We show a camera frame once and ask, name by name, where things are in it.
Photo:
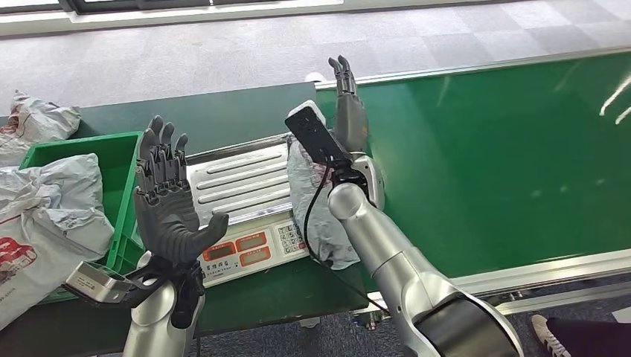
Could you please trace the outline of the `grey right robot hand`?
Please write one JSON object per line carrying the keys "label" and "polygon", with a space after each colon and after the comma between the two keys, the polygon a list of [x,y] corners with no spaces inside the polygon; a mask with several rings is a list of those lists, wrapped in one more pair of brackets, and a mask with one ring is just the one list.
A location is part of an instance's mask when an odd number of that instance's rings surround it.
{"label": "grey right robot hand", "polygon": [[348,152],[368,152],[368,118],[348,60],[339,55],[329,58],[336,78],[334,133]]}

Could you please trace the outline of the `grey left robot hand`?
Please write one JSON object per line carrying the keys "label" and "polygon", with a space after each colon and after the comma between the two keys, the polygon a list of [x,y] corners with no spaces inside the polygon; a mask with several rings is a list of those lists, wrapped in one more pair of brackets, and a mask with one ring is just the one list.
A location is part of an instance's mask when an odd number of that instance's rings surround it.
{"label": "grey left robot hand", "polygon": [[186,134],[173,139],[175,127],[155,116],[137,146],[133,191],[136,222],[144,247],[172,263],[189,263],[222,239],[229,215],[214,213],[201,226],[188,180]]}

